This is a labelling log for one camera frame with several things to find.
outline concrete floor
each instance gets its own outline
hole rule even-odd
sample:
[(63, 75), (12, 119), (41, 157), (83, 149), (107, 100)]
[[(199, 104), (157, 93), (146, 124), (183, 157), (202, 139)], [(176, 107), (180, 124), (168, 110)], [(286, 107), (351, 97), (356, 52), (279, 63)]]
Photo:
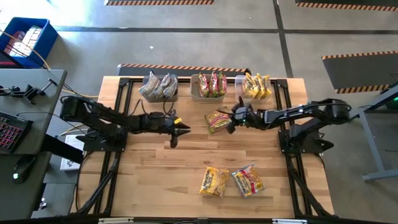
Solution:
[[(272, 0), (216, 0), (212, 6), (104, 6), (102, 0), (23, 1), (0, 12), (0, 23), (14, 16), (46, 17), (54, 26), (183, 27), (276, 29)], [(279, 0), (285, 29), (397, 30), (398, 12), (347, 11), (295, 7)], [(114, 75), (120, 63), (249, 67), (256, 73), (286, 77), (278, 34), (59, 32), (49, 57), (52, 68), (68, 70), (67, 83), (84, 94), (98, 94), (104, 75)], [(398, 35), (286, 35), (293, 76), (304, 78), (311, 100), (341, 98), (366, 105), (377, 93), (337, 95), (323, 67), (322, 55), (397, 50)], [(51, 135), (69, 128), (52, 120)], [(376, 171), (368, 142), (358, 122), (322, 129), (335, 147), (325, 153), (326, 176), (335, 213), (344, 218), (397, 222), (398, 178), (365, 184), (361, 175)], [(390, 152), (386, 157), (396, 157)], [(398, 165), (397, 160), (388, 166)], [(54, 203), (34, 217), (68, 212), (75, 174), (56, 171), (46, 176), (45, 194)], [(62, 190), (63, 195), (54, 194)]]

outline blue crate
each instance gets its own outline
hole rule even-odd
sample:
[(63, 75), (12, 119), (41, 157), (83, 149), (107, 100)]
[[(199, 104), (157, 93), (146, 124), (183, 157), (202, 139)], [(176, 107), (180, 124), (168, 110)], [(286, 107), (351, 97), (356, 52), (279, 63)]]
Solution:
[[(8, 23), (6, 30), (4, 31), (10, 35), (14, 35), (17, 31), (23, 31), (26, 33), (32, 26), (43, 28), (36, 44), (33, 46), (33, 49), (46, 59), (58, 37), (57, 31), (55, 31), (55, 29), (50, 25), (50, 21), (48, 19), (14, 17), (11, 19), (10, 23)], [(0, 40), (4, 41), (0, 41), (0, 49), (4, 50), (7, 46), (6, 43), (10, 41), (10, 37), (5, 34), (1, 34)], [(25, 67), (40, 68), (44, 64), (44, 62), (34, 52), (31, 52), (29, 55), (29, 58), (33, 61), (24, 56), (12, 57)]]

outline desk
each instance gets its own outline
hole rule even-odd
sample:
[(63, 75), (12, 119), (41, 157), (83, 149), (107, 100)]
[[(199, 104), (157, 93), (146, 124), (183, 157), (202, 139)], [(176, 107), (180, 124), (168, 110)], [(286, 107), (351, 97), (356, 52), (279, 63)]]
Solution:
[[(104, 77), (99, 102), (112, 107), (120, 77)], [(293, 105), (305, 104), (307, 94), (303, 79), (288, 79)], [(130, 112), (139, 98), (140, 83), (132, 89)], [(220, 105), (236, 103), (233, 84), (222, 103), (195, 103), (189, 83), (179, 84), (178, 101), (174, 108), (191, 132), (178, 139), (171, 149), (170, 136), (130, 134), (122, 153), (113, 200), (113, 217), (218, 217), (218, 218), (277, 218), (294, 217), (285, 157), (280, 153), (277, 129), (259, 131), (238, 128), (234, 134), (226, 130), (209, 135), (203, 118)], [(162, 103), (144, 103), (146, 111), (162, 111)], [(275, 108), (275, 100), (254, 105), (255, 108)], [(142, 113), (137, 107), (136, 114)], [(94, 152), (84, 163), (80, 176), (80, 206), (98, 185), (104, 153)], [(333, 213), (325, 171), (319, 158), (302, 155), (307, 184), (324, 208)], [(206, 166), (238, 170), (250, 163), (266, 186), (262, 192), (243, 199), (234, 180), (228, 179), (224, 198), (200, 195), (199, 189)], [(101, 211), (106, 203), (105, 189)], [(302, 194), (298, 191), (299, 200)]]
[[(0, 96), (0, 111), (13, 115), (23, 111), (53, 113), (66, 75), (64, 70), (0, 69), (0, 85), (4, 88), (18, 86), (24, 91), (30, 84), (41, 89), (49, 82), (49, 78), (58, 83), (58, 86), (48, 87), (45, 96), (34, 98), (36, 105), (25, 99)], [(30, 218), (41, 199), (43, 179), (51, 157), (51, 153), (40, 150), (52, 115), (26, 113), (21, 114), (21, 117), (33, 121), (31, 130), (14, 154), (0, 154), (0, 220)], [(23, 184), (12, 182), (14, 166), (21, 157), (18, 154), (37, 155), (29, 178)]]

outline black metal frame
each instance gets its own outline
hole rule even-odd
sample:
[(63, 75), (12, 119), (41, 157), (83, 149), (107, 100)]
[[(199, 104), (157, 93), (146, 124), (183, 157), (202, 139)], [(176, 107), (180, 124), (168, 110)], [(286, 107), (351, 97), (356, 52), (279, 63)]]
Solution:
[[(124, 90), (124, 87), (127, 87), (127, 97), (126, 97), (126, 102), (124, 105), (124, 111), (123, 114), (128, 114), (129, 110), (129, 105), (130, 105), (130, 100), (131, 100), (131, 93), (132, 93), (132, 86), (133, 83), (135, 82), (142, 82), (142, 77), (136, 77), (136, 78), (120, 78), (119, 81), (119, 88), (118, 88), (118, 93), (116, 95), (116, 102), (115, 102), (115, 107), (114, 109), (119, 111), (120, 105), (121, 105), (121, 98), (122, 98), (122, 93)], [(178, 81), (179, 83), (187, 83), (190, 82), (189, 78), (184, 78), (182, 77)], [(228, 83), (234, 83), (234, 78), (227, 78)], [(274, 87), (275, 90), (275, 100), (277, 104), (277, 109), (282, 110), (282, 100), (280, 96), (280, 87), (282, 87), (282, 91), (285, 96), (285, 101), (286, 101), (286, 107), (290, 108), (292, 107), (292, 103), (290, 100), (290, 94), (289, 94), (289, 87), (287, 84), (286, 79), (278, 79), (278, 80), (271, 80), (271, 85)], [(286, 130), (285, 124), (282, 124), (280, 126), (280, 130)], [(111, 183), (109, 186), (109, 192), (108, 192), (108, 199), (106, 202), (105, 210), (103, 213), (100, 213), (100, 206), (102, 202), (102, 193), (98, 197), (95, 207), (93, 210), (92, 214), (71, 214), (69, 216), (65, 217), (51, 217), (51, 218), (32, 218), (32, 219), (26, 219), (26, 220), (17, 220), (17, 221), (6, 221), (6, 222), (0, 222), (1, 223), (61, 223), (61, 222), (67, 222), (67, 223), (98, 223), (99, 218), (111, 218), (111, 210), (112, 210), (112, 205), (113, 205), (113, 197), (114, 197), (114, 191), (116, 189), (116, 180), (118, 176), (118, 167), (119, 167), (119, 161), (121, 158), (121, 153), (122, 152), (115, 152), (115, 159), (118, 160), (117, 166), (116, 166), (116, 173), (112, 176)], [(310, 200), (313, 202), (314, 200), (316, 201), (315, 197), (312, 195), (311, 191), (308, 189), (306, 182), (305, 182), (305, 173), (304, 173), (304, 168), (303, 168), (303, 162), (300, 153), (295, 153), (294, 157), (296, 158), (297, 162), (297, 170), (292, 171), (293, 163), (292, 163), (292, 156), (290, 156), (289, 153), (284, 153), (286, 157), (286, 166), (288, 169), (288, 178), (289, 178), (289, 184), (290, 184), (290, 193), (292, 195), (292, 202), (293, 202), (293, 210), (294, 210), (294, 218), (290, 218), (288, 220), (290, 221), (307, 221), (307, 223), (314, 223), (314, 224), (332, 224), (332, 223), (357, 223), (357, 224), (371, 224), (371, 223), (379, 223), (379, 222), (368, 222), (368, 221), (362, 221), (362, 220), (351, 220), (351, 219), (345, 219), (345, 218), (338, 218), (336, 216), (332, 215), (324, 215), (320, 214), (319, 216), (314, 216), (312, 215), (312, 207), (310, 205)], [(100, 177), (100, 182), (104, 179), (108, 166), (109, 166), (109, 160), (111, 157), (111, 152), (105, 152), (104, 156), (104, 161), (103, 161), (103, 166), (101, 170), (101, 177)], [(298, 185), (300, 188), (302, 188), (303, 191), (303, 198), (304, 198), (304, 205), (305, 205), (305, 213), (303, 213), (300, 209), (299, 205), (299, 200), (297, 197), (297, 191), (296, 191), (296, 181), (300, 180), (298, 182)], [(176, 222), (182, 222), (182, 221), (189, 221), (192, 220), (192, 222), (196, 222), (197, 224), (207, 224), (211, 222), (217, 222), (217, 223), (283, 223), (281, 222), (282, 219), (273, 219), (273, 218), (192, 218), (192, 217), (134, 217), (134, 218), (126, 218), (127, 222), (134, 221), (134, 222), (157, 222), (157, 223), (176, 223)]]

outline wooden table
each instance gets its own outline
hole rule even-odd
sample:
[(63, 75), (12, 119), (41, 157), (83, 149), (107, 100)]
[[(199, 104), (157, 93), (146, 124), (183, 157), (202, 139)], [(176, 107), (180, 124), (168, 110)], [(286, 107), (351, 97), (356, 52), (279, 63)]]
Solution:
[[(104, 77), (99, 102), (112, 107), (120, 77)], [(307, 94), (301, 78), (288, 79), (293, 106), (305, 104)], [(138, 99), (140, 83), (132, 91), (130, 112)], [(191, 133), (178, 139), (170, 148), (170, 136), (130, 134), (122, 153), (113, 200), (113, 217), (218, 217), (218, 218), (288, 218), (294, 217), (285, 157), (280, 153), (277, 129), (260, 131), (239, 127), (234, 134), (226, 130), (210, 135), (204, 115), (220, 105), (236, 104), (233, 84), (222, 103), (196, 103), (190, 96), (189, 83), (178, 86), (174, 104), (182, 122)], [(162, 111), (162, 103), (144, 103), (146, 111)], [(276, 108), (274, 96), (256, 108)], [(142, 113), (137, 107), (136, 114)], [(83, 164), (79, 184), (80, 206), (98, 185), (103, 152), (94, 152)], [(325, 171), (319, 158), (303, 154), (309, 189), (324, 208), (333, 213)], [(254, 163), (266, 186), (264, 191), (243, 199), (232, 178), (228, 179), (223, 198), (199, 194), (206, 166), (236, 171)], [(302, 193), (297, 192), (302, 203)], [(106, 204), (104, 191), (101, 211)]]

